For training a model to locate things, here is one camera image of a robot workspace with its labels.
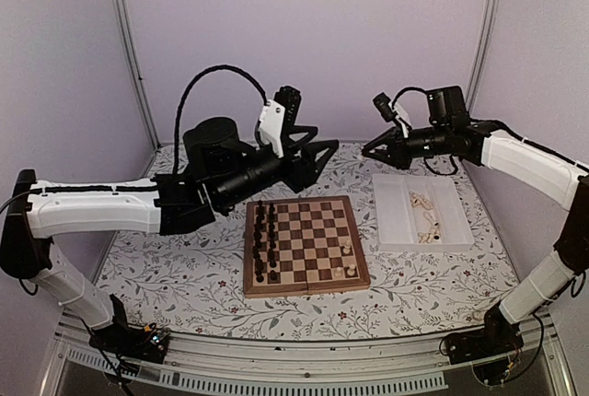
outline patterned table surface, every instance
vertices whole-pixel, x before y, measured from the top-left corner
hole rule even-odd
[[[349,195],[372,286],[311,297],[245,299],[242,292],[245,203],[189,235],[120,232],[98,286],[124,302],[130,321],[156,321],[177,332],[250,339],[338,340],[422,334],[479,324],[484,311],[517,280],[467,173],[452,176],[475,244],[463,253],[378,250],[372,175],[431,175],[415,161],[409,172],[360,157],[342,144],[319,182],[300,196]],[[432,165],[446,171],[443,158]],[[171,146],[151,173],[169,173]],[[279,183],[253,197],[293,197]]]

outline white chess piece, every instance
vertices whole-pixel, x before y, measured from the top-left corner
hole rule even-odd
[[[346,242],[343,245],[343,254],[349,255],[352,252],[352,242],[349,239],[346,239]]]

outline purple wall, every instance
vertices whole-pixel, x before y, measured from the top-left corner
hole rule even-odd
[[[301,90],[302,124],[325,137],[372,139],[386,129],[372,98],[404,86],[465,87],[484,0],[127,0],[145,87],[162,141],[174,108],[203,68],[235,64],[269,95]],[[405,106],[427,122],[423,97]],[[183,129],[204,118],[237,119],[252,136],[260,100],[249,83],[208,76],[185,110]]]
[[[589,0],[501,0],[474,114],[589,162]],[[520,278],[551,250],[566,214],[501,173],[470,167]],[[589,293],[551,306],[579,394],[589,394]]]
[[[0,12],[0,198],[23,168],[54,181],[139,175],[151,149],[111,0],[0,0]],[[68,236],[61,244],[91,273],[107,236]],[[51,297],[28,297],[0,273],[0,394],[39,391],[59,315]]]

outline wire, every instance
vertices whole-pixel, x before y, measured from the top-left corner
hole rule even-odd
[[[423,157],[423,164],[431,173],[434,173],[435,175],[441,175],[441,176],[447,177],[449,175],[456,175],[458,173],[458,166],[456,165],[456,162],[454,161],[454,156],[452,156],[452,155],[450,156],[449,159],[450,159],[450,164],[453,167],[453,170],[449,173],[438,172],[436,169],[434,169],[433,167],[431,167],[428,164],[428,162],[427,162],[428,159],[430,159],[430,158]]]
[[[529,370],[534,363],[537,360],[537,357],[540,356],[540,352],[542,351],[542,343],[544,342],[544,323],[542,322],[542,319],[539,318],[539,316],[536,313],[533,313],[532,316],[538,321],[538,323],[540,324],[540,341],[539,344],[537,345],[537,350],[534,353],[534,356],[532,356],[532,359],[530,360],[530,362],[527,363],[527,365],[524,367],[524,369],[522,371],[520,371],[517,375],[513,376],[512,378],[508,378],[506,379],[503,384],[507,384],[509,382],[513,382],[516,379],[520,379],[527,370]]]
[[[583,276],[583,279],[581,280],[581,285],[579,285],[576,290],[575,290],[575,285],[577,284],[577,277],[575,276],[572,279],[572,282],[571,282],[571,297],[572,298],[578,297],[581,294],[581,291],[583,290],[583,287],[585,285],[585,280],[587,279],[587,273],[585,271],[583,271],[581,273],[581,275]]]
[[[264,89],[262,88],[260,83],[258,83],[258,81],[256,81],[256,79],[253,76],[248,74],[243,69],[240,69],[236,66],[232,66],[231,64],[219,64],[217,66],[208,67],[205,70],[203,70],[202,72],[200,72],[198,75],[196,75],[190,81],[190,83],[186,86],[186,89],[184,89],[184,93],[182,94],[182,97],[180,98],[180,104],[178,105],[178,111],[176,112],[176,121],[174,124],[174,167],[172,169],[172,175],[174,175],[174,176],[178,175],[178,169],[179,169],[180,120],[182,118],[182,111],[184,110],[184,105],[186,104],[186,99],[188,98],[189,94],[191,93],[191,90],[194,87],[194,85],[201,78],[203,78],[204,76],[206,76],[208,74],[216,72],[216,71],[231,71],[231,72],[235,72],[236,74],[239,74],[239,75],[243,76],[244,78],[246,78],[247,81],[249,81],[249,83],[251,83],[258,90],[258,92],[261,95],[261,99],[264,102],[264,105],[268,106],[268,99],[266,98],[266,92],[264,91]]]
[[[25,283],[22,282],[22,279],[18,278],[18,283],[20,284],[22,289],[25,291],[25,293],[27,295],[29,295],[30,297],[34,297],[35,295],[37,295],[37,292],[39,292],[39,286],[37,284],[35,285],[35,288],[33,288],[32,292],[31,292],[30,290],[27,289],[27,286],[25,285]]]
[[[94,335],[94,332],[92,332],[92,329],[90,329],[90,327],[88,327],[88,325],[86,324],[86,322],[84,320],[81,320],[81,321],[84,324],[84,327],[86,327],[86,330],[87,330],[88,334],[90,335],[90,337],[94,341],[94,344],[96,344],[97,350],[100,352],[100,354],[102,355],[102,357],[104,358],[104,360],[109,365],[110,369],[114,372],[114,374],[116,375],[117,379],[119,380],[118,384],[119,384],[119,387],[121,388],[121,390],[127,396],[133,396],[133,393],[129,390],[129,387],[127,387],[127,384],[124,382],[124,379],[122,377],[120,368],[119,367],[115,367],[114,364],[112,363],[112,361],[110,360],[110,358],[107,356],[107,354],[104,353],[104,350],[102,350],[99,347],[100,343],[99,343],[99,341],[97,341],[97,339],[96,339],[96,337]]]

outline white tray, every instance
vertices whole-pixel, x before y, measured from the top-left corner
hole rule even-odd
[[[475,243],[450,178],[376,174],[372,183],[380,250],[456,252],[467,251]],[[429,199],[433,210],[412,207],[411,192]],[[431,243],[418,242],[418,233],[427,233],[431,227],[424,212],[429,212],[440,225],[440,238]]]

